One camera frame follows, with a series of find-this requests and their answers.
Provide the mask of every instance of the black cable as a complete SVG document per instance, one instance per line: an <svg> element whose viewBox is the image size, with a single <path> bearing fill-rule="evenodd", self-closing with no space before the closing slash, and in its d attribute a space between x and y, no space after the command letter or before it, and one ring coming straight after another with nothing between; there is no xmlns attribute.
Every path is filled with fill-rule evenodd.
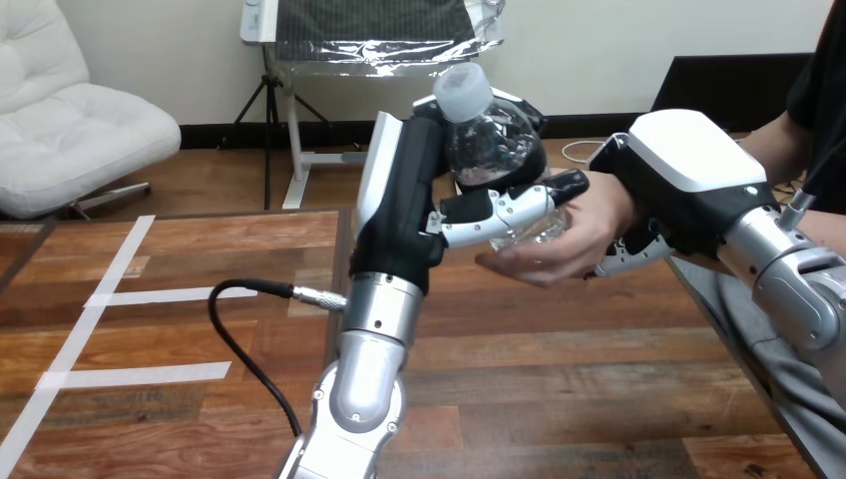
<svg viewBox="0 0 846 479"><path fill-rule="evenodd" d="M253 361L252 358L250 358L249 355L240 348L237 342L235 342L229 334L229 331L227 331L223 326L223 323L220 322L220 317L217 315L217 297L222 292L232 287L243 287L246 289L252 289L253 291L273 294L285 299L290 299L293 296L293 284L265 281L263 279L228 279L215 286L209 295L209 319L211 319L211 324L214 325L214 329L217 331L217 334L219 334L226 345L229 346L229 349L231 349L232 352L234 352L235 355L243 361L246 368L249 369L249 372L261 381L261 384L270 391L270 394L272 394L279 405L282 406L282 410L285 411L285 416L287 416L288 422L290 423L293 435L299 436L302 434L302 427L300 427L296 414L293 412L293 408L285 398L284 394L282 394L279 388L273 384L273 381L264 374L264 371L258 367L258 364L256 364L255 361Z"/></svg>
<svg viewBox="0 0 846 479"><path fill-rule="evenodd" d="M264 74L270 75L270 65L267 64L267 47L261 44L261 60L264 61Z"/></svg>

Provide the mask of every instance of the robotic arm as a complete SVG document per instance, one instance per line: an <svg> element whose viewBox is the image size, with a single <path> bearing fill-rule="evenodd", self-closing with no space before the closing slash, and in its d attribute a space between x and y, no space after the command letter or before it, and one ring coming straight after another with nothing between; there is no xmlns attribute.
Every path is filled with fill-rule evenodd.
<svg viewBox="0 0 846 479"><path fill-rule="evenodd" d="M846 261L797 228L813 197L799 192L782 213L763 168L684 110L640 117L590 168L617 176L645 212L597 275L657 260L671 246L720 260L846 408Z"/></svg>
<svg viewBox="0 0 846 479"><path fill-rule="evenodd" d="M537 110L495 92L543 125ZM371 479L405 416L402 370L414 341L431 267L446 247L528 226L589 187L569 171L540 185L480 190L432 202L446 173L443 120L432 98L414 118L380 114L356 211L357 245L348 298L296 288L294 297L343 311L338 360L312 394L309 430L297 438L278 479ZM846 405L846 261L796 229L807 200L779 215L764 171L703 115L644 115L590 161L616 175L644 211L639 228L616 241L595 275L640 267L674 250L721 260L752 291L796 348L817 365Z"/></svg>
<svg viewBox="0 0 846 479"><path fill-rule="evenodd" d="M437 112L401 122L380 114L358 196L348 298L296 288L295 298L343 310L338 360L312 394L310 429L297 438L279 479L370 479L405 416L400 370L414 342L429 268L446 247L531 225L588 189L579 171L540 185L479 190L432 202L446 173Z"/></svg>

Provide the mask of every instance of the bottle cap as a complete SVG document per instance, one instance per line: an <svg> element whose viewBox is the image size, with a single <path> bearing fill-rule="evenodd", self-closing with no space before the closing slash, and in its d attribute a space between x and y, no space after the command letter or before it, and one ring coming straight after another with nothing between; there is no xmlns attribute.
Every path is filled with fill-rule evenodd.
<svg viewBox="0 0 846 479"><path fill-rule="evenodd" d="M452 123L469 122L494 102L485 71L475 63L456 65L435 82L434 92L444 118Z"/></svg>

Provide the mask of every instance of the gray pants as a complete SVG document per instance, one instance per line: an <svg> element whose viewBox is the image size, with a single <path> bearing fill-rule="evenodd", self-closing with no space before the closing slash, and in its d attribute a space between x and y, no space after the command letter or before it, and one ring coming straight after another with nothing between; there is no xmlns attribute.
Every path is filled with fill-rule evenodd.
<svg viewBox="0 0 846 479"><path fill-rule="evenodd" d="M768 396L811 467L823 477L846 478L846 412L816 368L796 355L742 282L681 259L669 263L749 379Z"/></svg>

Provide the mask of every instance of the black baseboard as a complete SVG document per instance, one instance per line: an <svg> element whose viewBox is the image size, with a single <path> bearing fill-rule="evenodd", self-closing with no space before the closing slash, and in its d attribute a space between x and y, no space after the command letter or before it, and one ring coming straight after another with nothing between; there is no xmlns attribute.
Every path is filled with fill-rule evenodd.
<svg viewBox="0 0 846 479"><path fill-rule="evenodd" d="M608 115L556 115L548 117L549 124L542 132L544 139L608 137L629 129L640 113ZM373 134L374 122L320 122L299 124L299 140L303 148L348 147L367 145ZM264 148L264 123L233 125L181 125L182 149ZM274 148L290 148L288 126L271 129L270 142Z"/></svg>
<svg viewBox="0 0 846 479"><path fill-rule="evenodd" d="M303 148L366 145L373 134L374 122L320 122L299 124L299 141ZM228 125L180 125L182 149L264 148L264 123ZM270 129L270 142L275 148L290 148L285 123Z"/></svg>

